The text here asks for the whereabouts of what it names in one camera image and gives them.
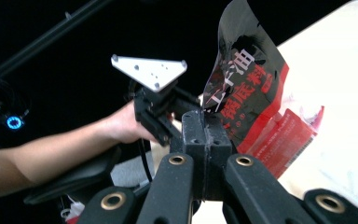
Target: dark ceiling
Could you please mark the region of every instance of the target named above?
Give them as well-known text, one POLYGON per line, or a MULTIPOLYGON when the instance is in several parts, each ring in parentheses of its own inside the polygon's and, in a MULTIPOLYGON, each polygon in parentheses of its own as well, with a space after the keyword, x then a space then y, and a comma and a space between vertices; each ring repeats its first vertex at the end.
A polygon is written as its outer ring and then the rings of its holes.
MULTIPOLYGON (((0 0, 0 66, 88 2, 0 0)), ((29 114, 16 132, 0 124, 0 147, 68 131, 123 106, 129 79, 111 66, 114 53, 186 60, 188 69, 178 85, 201 94, 213 69, 217 26, 228 2, 111 1, 31 59, 11 64, 18 66, 0 74, 0 102, 6 112, 22 115, 29 109, 29 114)), ((280 45, 348 1, 248 2, 280 45)))

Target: red plastic wrapper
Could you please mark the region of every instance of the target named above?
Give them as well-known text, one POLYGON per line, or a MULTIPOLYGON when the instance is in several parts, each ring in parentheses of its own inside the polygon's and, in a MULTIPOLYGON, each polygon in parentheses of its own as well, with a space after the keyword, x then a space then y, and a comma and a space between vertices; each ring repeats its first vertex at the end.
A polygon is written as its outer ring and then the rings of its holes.
POLYGON ((219 22, 203 109, 221 119, 238 152, 257 157, 276 177, 316 134, 290 109, 279 113, 288 70, 248 3, 232 1, 219 22))

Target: blue light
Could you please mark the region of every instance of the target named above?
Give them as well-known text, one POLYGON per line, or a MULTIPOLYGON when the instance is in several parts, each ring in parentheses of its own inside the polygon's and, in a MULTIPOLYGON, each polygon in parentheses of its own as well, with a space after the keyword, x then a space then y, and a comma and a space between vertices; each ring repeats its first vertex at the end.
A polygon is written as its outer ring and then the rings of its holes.
POLYGON ((12 130, 18 130, 22 127, 22 119, 16 116, 7 118, 7 127, 12 130))

